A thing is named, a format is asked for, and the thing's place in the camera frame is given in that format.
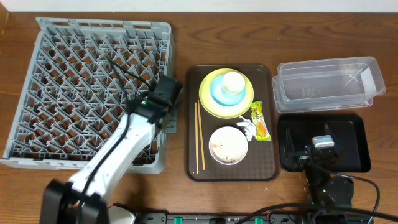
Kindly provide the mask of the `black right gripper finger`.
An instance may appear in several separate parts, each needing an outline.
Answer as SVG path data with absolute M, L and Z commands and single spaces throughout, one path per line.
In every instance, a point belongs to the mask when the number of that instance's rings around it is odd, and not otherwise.
M 338 143 L 338 139 L 337 139 L 337 137 L 336 137 L 336 134 L 335 134 L 335 132 L 332 130 L 332 128 L 330 127 L 330 125 L 329 125 L 328 123 L 325 124 L 325 133 L 326 133 L 327 135 L 330 136 L 330 138 L 333 140 L 333 142 L 334 142 L 335 144 Z
M 286 159 L 290 159 L 292 157 L 292 154 L 294 153 L 294 145 L 291 137 L 291 133 L 289 129 L 286 129 L 285 132 L 285 148 L 284 148 L 284 156 Z

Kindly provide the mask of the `yellow green snack wrapper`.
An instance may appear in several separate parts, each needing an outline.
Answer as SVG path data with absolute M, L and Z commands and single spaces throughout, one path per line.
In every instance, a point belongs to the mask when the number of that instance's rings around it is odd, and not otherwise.
M 262 101 L 255 101 L 251 104 L 251 119 L 256 129 L 257 141 L 271 141 L 272 137 L 266 126 L 262 110 Z

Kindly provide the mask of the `white tissue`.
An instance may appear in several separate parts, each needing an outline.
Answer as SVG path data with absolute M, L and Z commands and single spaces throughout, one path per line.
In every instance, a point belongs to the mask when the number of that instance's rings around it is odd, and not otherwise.
M 251 141 L 252 138 L 256 137 L 256 126 L 250 119 L 246 119 L 243 116 L 239 117 L 242 121 L 237 122 L 236 125 L 243 128 L 247 141 Z

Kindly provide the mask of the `wooden chopstick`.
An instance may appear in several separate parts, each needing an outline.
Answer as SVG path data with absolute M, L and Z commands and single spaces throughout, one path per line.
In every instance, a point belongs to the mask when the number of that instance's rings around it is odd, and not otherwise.
M 203 130 L 202 130 L 202 123 L 201 123 L 201 103 L 200 103 L 199 99 L 197 100 L 197 112 L 198 112 L 198 127 L 199 127 L 199 136 L 200 136 L 202 169 L 206 170 L 205 151 L 204 151 L 204 143 L 203 143 Z
M 195 159 L 196 159 L 196 173 L 199 174 L 198 103 L 197 102 L 195 102 Z

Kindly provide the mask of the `white bowl with food residue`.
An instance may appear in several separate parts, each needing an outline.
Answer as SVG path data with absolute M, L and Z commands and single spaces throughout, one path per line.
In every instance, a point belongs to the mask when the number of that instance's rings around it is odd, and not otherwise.
M 241 162 L 248 152 L 248 141 L 238 128 L 225 126 L 211 136 L 208 148 L 214 160 L 224 165 Z

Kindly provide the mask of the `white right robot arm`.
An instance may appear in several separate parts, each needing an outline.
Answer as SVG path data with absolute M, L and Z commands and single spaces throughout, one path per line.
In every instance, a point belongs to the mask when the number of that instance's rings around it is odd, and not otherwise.
M 292 165 L 293 171 L 304 171 L 310 201 L 319 205 L 352 207 L 353 181 L 329 170 L 343 149 L 329 125 L 325 125 L 324 135 L 312 137 L 311 143 L 302 150 L 295 146 L 290 130 L 285 131 L 285 140 L 284 159 Z

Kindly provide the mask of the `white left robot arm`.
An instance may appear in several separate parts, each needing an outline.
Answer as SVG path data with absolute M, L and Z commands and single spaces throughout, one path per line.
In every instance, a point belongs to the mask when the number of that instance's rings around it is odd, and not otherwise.
M 45 188 L 41 223 L 134 223 L 136 216 L 109 200 L 133 160 L 165 129 L 183 85 L 162 75 L 150 90 L 127 100 L 116 130 L 84 168 L 66 183 Z

